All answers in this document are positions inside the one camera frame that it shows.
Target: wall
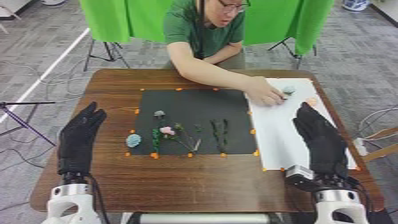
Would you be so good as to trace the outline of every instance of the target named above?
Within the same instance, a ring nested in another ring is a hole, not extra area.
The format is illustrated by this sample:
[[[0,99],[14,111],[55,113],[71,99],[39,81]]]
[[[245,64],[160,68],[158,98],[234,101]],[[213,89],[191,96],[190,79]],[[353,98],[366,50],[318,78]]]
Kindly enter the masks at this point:
[[[30,0],[0,0],[0,5],[7,6],[12,12],[26,5]],[[0,8],[0,17],[8,17],[7,11]]]
[[[373,5],[398,22],[398,0],[371,0]]]

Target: white paper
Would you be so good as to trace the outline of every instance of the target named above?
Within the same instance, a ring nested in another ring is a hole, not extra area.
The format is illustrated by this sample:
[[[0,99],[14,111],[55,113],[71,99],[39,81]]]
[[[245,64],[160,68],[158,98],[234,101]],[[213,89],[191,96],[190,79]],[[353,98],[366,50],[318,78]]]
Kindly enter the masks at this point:
[[[286,86],[295,86],[295,93],[284,104],[271,107],[257,106],[248,101],[263,168],[266,170],[280,170],[280,168],[287,169],[293,165],[309,168],[309,149],[293,124],[296,110],[307,98],[316,98],[314,109],[332,124],[334,121],[316,93],[312,81],[303,78],[266,79],[266,81],[280,91]],[[348,169],[355,169],[357,164],[348,149],[346,157]]]

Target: wooden table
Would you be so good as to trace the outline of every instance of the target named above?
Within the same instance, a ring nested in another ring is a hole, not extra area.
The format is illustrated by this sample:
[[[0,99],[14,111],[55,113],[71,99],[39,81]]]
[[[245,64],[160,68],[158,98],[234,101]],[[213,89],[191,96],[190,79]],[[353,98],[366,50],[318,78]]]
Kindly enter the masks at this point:
[[[270,78],[309,78],[330,112],[334,123],[350,145],[350,152],[360,167],[351,176],[369,191],[376,210],[383,208],[383,198],[369,172],[351,145],[319,83],[314,76],[298,71],[245,70],[239,73]],[[252,155],[165,156],[152,160],[147,156],[124,156],[124,139],[135,123],[140,89],[209,88],[184,80],[174,70],[99,70],[94,74],[85,97],[74,113],[96,101],[108,113],[92,156],[96,176],[108,212],[296,212],[293,203],[312,210],[309,194],[284,184],[280,171],[261,170],[259,157]],[[46,210],[49,190],[56,186],[56,157],[51,155],[35,185],[30,204]]]

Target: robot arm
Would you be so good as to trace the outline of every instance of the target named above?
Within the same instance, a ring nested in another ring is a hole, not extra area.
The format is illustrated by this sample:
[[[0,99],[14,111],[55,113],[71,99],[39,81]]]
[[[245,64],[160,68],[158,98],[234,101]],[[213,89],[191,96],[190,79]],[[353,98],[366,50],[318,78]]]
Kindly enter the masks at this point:
[[[80,111],[60,131],[58,175],[62,185],[51,190],[48,217],[42,224],[101,224],[92,209],[92,188],[87,184],[90,175],[92,144],[106,113],[96,111],[96,103]],[[76,212],[64,214],[76,207]]]
[[[346,143],[339,132],[307,103],[293,119],[298,134],[309,148],[311,164],[286,171],[286,182],[311,192],[316,201],[316,224],[344,224],[334,220],[334,212],[344,214],[353,224],[367,224],[366,210],[359,201],[357,180],[348,177]]]

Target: green shirt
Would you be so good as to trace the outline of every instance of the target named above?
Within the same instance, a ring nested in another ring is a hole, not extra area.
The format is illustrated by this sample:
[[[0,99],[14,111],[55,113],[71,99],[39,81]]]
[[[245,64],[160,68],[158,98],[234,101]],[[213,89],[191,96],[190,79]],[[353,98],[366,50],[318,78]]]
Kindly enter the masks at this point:
[[[204,28],[204,57],[209,57],[229,43],[243,40],[243,19],[245,13],[238,13],[225,27]],[[165,42],[167,44],[186,42],[195,55],[199,52],[197,20],[195,0],[174,0],[163,20]]]

